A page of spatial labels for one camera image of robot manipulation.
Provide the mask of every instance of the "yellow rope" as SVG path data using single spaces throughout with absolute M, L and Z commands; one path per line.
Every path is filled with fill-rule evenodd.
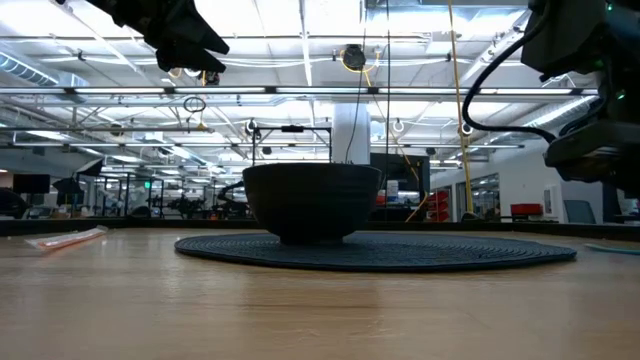
M 453 25 L 453 0 L 449 0 L 449 21 L 451 22 L 451 50 L 453 52 L 453 72 L 456 82 L 456 100 L 458 105 L 458 136 L 460 136 L 460 149 L 462 150 L 462 163 L 467 190 L 467 212 L 473 212 L 473 197 L 471 196 L 471 172 L 469 170 L 469 158 L 467 154 L 466 139 L 462 134 L 462 107 L 460 98 L 460 77 L 458 76 L 458 54 L 456 51 L 456 32 Z

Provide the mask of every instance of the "cord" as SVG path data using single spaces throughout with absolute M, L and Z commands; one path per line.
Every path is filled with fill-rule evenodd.
M 367 42 L 367 20 L 365 18 L 364 22 L 364 34 L 362 35 L 362 51 L 365 49 L 365 45 Z M 360 71 L 360 80 L 358 80 L 358 96 L 356 98 L 356 116 L 353 120 L 353 129 L 351 130 L 351 139 L 349 139 L 349 146 L 347 146 L 347 152 L 344 155 L 344 162 L 347 163 L 349 161 L 349 152 L 351 151 L 351 144 L 353 144 L 353 138 L 356 135 L 356 126 L 358 125 L 358 110 L 360 109 L 360 92 L 362 90 L 362 74 L 364 72 Z
M 471 105 L 471 101 L 473 101 L 473 97 L 478 94 L 480 91 L 480 86 L 482 83 L 502 64 L 505 60 L 507 60 L 511 55 L 513 55 L 518 49 L 522 46 L 533 40 L 536 36 L 540 34 L 540 32 L 544 29 L 550 19 L 551 15 L 551 1 L 547 1 L 547 4 L 544 8 L 544 13 L 542 17 L 538 21 L 538 23 L 533 27 L 531 31 L 526 33 L 520 40 L 513 43 L 513 45 L 509 46 L 507 50 L 505 50 L 502 54 L 500 54 L 495 60 L 487 66 L 486 69 L 480 74 L 478 79 L 476 79 L 475 83 L 469 89 L 469 93 L 464 100 L 464 105 L 462 107 L 462 117 L 464 121 L 476 130 L 482 131 L 495 131 L 495 132 L 522 132 L 522 133 L 530 133 L 543 137 L 548 143 L 551 143 L 556 137 L 542 129 L 534 128 L 534 127 L 525 127 L 525 126 L 488 126 L 475 122 L 471 119 L 469 115 L 469 106 Z

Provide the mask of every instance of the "desk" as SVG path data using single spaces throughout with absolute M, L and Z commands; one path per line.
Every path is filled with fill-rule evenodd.
M 474 234 L 568 245 L 578 260 L 443 274 L 271 269 L 173 250 L 177 238 L 238 232 L 114 230 L 46 256 L 23 238 L 0 239 L 0 358 L 601 360 L 640 353 L 640 262 L 586 250 L 579 239 Z

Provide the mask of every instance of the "white wall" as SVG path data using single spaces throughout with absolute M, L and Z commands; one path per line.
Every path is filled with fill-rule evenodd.
M 471 178 L 498 174 L 500 179 L 500 211 L 511 215 L 511 204 L 544 203 L 544 190 L 557 186 L 560 194 L 562 179 L 555 169 L 547 168 L 542 153 L 547 147 L 543 140 L 528 141 L 521 150 L 499 150 L 489 163 L 472 163 Z M 432 176 L 432 188 L 465 181 L 464 171 L 447 171 Z M 560 222 L 565 221 L 564 207 L 559 212 Z

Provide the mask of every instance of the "woven placemat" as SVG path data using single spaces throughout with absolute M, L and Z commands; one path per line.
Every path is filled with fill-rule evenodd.
M 271 234 L 198 236 L 175 244 L 186 255 L 281 268 L 431 272 L 566 261 L 569 248 L 532 241 L 431 234 L 355 233 L 337 245 L 282 245 Z

